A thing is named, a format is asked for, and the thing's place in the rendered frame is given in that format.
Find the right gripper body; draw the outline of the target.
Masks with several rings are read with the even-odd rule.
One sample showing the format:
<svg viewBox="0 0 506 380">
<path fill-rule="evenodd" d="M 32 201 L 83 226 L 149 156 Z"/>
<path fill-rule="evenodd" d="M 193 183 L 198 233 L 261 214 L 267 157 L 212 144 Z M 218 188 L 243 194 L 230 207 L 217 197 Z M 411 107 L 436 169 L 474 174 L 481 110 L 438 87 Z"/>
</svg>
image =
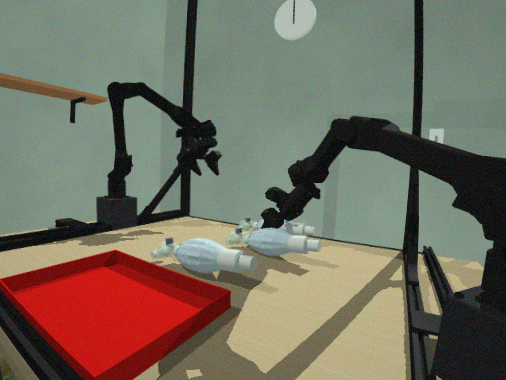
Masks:
<svg viewBox="0 0 506 380">
<path fill-rule="evenodd" d="M 222 157 L 221 153 L 219 151 L 211 151 L 209 154 L 206 154 L 207 149 L 200 149 L 198 151 L 194 148 L 194 139 L 200 140 L 199 137 L 192 137 L 186 142 L 186 147 L 181 150 L 181 152 L 177 155 L 177 161 L 178 163 L 182 163 L 190 154 L 197 154 L 197 159 L 205 160 L 205 162 L 208 164 L 215 156 Z M 191 148 L 194 148 L 195 151 L 191 150 Z M 200 153 L 197 153 L 200 152 Z M 215 154 L 216 155 L 215 155 Z"/>
</svg>

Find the red tray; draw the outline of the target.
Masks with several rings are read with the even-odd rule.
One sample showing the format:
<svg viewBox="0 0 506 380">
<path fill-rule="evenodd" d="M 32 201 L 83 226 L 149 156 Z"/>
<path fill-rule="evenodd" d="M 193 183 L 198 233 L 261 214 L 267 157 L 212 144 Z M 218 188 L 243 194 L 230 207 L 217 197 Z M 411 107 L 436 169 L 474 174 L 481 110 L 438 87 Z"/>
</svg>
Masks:
<svg viewBox="0 0 506 380">
<path fill-rule="evenodd" d="M 231 290 L 118 250 L 1 278 L 0 290 L 84 380 L 133 380 L 231 301 Z"/>
</svg>

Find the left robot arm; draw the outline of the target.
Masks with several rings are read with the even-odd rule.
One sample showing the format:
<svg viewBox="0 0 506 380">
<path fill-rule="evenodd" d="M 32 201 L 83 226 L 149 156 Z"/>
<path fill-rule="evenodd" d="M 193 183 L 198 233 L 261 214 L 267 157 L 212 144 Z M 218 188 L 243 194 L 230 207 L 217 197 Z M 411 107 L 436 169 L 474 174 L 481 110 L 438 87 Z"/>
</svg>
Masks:
<svg viewBox="0 0 506 380">
<path fill-rule="evenodd" d="M 494 241 L 486 253 L 481 283 L 485 291 L 475 299 L 506 313 L 506 159 L 408 134 L 386 119 L 338 118 L 314 154 L 288 168 L 295 187 L 292 195 L 299 203 L 320 199 L 321 190 L 314 183 L 325 181 L 329 166 L 345 146 L 383 153 L 454 188 L 457 197 L 452 206 L 474 216 L 482 224 L 485 238 Z"/>
</svg>

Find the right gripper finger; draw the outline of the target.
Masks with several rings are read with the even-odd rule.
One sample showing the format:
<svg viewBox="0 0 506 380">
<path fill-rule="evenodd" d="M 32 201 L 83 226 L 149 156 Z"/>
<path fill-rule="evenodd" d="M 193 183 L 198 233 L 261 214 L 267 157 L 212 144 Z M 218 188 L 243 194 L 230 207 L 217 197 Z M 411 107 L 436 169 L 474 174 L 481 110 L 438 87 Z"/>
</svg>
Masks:
<svg viewBox="0 0 506 380">
<path fill-rule="evenodd" d="M 218 169 L 218 160 L 220 159 L 220 156 L 215 156 L 208 164 L 207 166 L 214 172 L 215 175 L 219 175 L 219 169 Z"/>
<path fill-rule="evenodd" d="M 195 172 L 197 175 L 201 176 L 201 170 L 199 168 L 199 165 L 196 161 L 197 154 L 190 154 L 183 162 L 182 165 L 185 165 L 189 169 L 191 169 L 193 172 Z"/>
</svg>

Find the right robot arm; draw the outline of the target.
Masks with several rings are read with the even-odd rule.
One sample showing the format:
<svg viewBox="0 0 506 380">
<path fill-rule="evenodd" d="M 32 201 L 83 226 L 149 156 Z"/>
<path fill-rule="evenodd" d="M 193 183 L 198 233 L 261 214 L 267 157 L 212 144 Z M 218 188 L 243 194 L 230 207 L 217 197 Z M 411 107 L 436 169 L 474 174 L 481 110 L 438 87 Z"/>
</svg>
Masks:
<svg viewBox="0 0 506 380">
<path fill-rule="evenodd" d="M 176 138 L 182 137 L 185 144 L 187 140 L 192 137 L 197 137 L 197 135 L 199 138 L 202 137 L 200 140 L 194 139 L 194 148 L 196 151 L 200 149 L 207 149 L 206 152 L 208 152 L 210 148 L 217 145 L 216 139 L 212 138 L 216 136 L 216 128 L 211 120 L 199 122 L 196 118 L 193 117 L 193 114 L 189 110 L 172 104 L 170 101 L 149 88 L 143 82 L 112 82 L 108 85 L 107 92 L 110 96 L 110 104 L 112 104 L 111 108 L 113 114 L 116 150 L 114 169 L 107 175 L 109 180 L 108 196 L 104 196 L 106 198 L 117 199 L 130 197 L 126 196 L 126 181 L 124 180 L 125 176 L 131 172 L 131 167 L 133 167 L 132 155 L 128 156 L 126 150 L 123 116 L 124 97 L 125 99 L 128 99 L 136 96 L 142 96 L 144 99 L 167 113 L 178 126 L 187 126 L 187 128 L 183 129 L 178 128 L 176 131 Z M 194 123 L 194 125 L 190 123 Z"/>
</svg>

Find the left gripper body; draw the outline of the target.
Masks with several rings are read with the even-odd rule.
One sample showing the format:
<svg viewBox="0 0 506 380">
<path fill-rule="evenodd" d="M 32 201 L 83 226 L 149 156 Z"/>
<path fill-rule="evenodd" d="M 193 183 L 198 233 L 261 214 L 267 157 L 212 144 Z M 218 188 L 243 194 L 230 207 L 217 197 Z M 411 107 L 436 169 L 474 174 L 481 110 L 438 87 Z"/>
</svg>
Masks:
<svg viewBox="0 0 506 380">
<path fill-rule="evenodd" d="M 268 208 L 261 213 L 261 217 L 265 220 L 265 222 L 270 226 L 270 228 L 280 228 L 284 224 L 284 219 L 291 219 L 294 216 L 300 216 L 304 211 L 301 207 L 305 207 L 299 203 L 292 195 L 292 191 L 288 193 L 285 201 L 279 208 L 279 213 L 275 208 Z M 299 211 L 299 209 L 301 209 Z M 297 213 L 297 211 L 299 211 Z M 300 215 L 299 215 L 300 214 Z"/>
</svg>

